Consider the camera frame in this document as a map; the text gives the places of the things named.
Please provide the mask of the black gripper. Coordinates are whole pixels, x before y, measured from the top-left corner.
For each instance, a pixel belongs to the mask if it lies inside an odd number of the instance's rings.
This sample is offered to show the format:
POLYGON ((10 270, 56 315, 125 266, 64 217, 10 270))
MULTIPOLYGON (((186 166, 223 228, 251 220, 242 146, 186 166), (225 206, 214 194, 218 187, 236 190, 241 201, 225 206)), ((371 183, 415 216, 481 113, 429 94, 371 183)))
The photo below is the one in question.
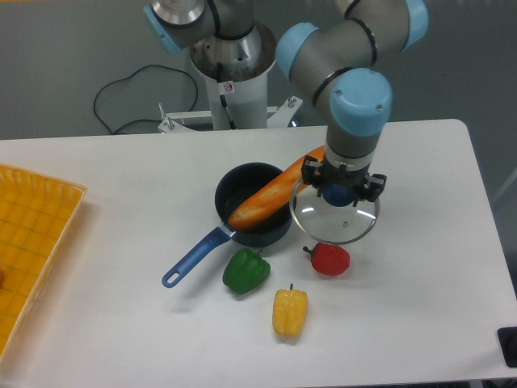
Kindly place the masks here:
POLYGON ((335 167, 326 159, 321 164, 316 158, 305 158, 301 178, 304 185, 317 191, 317 196, 327 188, 340 186, 353 190, 354 206, 362 201, 374 203, 385 189, 386 175, 368 174, 369 164, 355 170, 349 170, 348 167, 335 167))

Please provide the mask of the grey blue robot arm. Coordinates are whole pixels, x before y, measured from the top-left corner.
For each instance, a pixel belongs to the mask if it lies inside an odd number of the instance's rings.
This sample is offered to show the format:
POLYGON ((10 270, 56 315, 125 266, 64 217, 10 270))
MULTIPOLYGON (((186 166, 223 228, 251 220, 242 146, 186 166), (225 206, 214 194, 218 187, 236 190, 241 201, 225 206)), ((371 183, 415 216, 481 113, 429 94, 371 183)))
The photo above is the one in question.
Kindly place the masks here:
POLYGON ((255 21, 250 1, 154 1, 143 11, 167 52, 189 49, 216 128, 265 124, 266 97, 249 84, 277 66, 328 126, 322 163, 304 158, 301 179, 334 206, 377 200, 386 178, 368 169, 393 94, 372 67, 425 36, 424 2, 345 1, 339 25, 298 23, 279 39, 255 21))

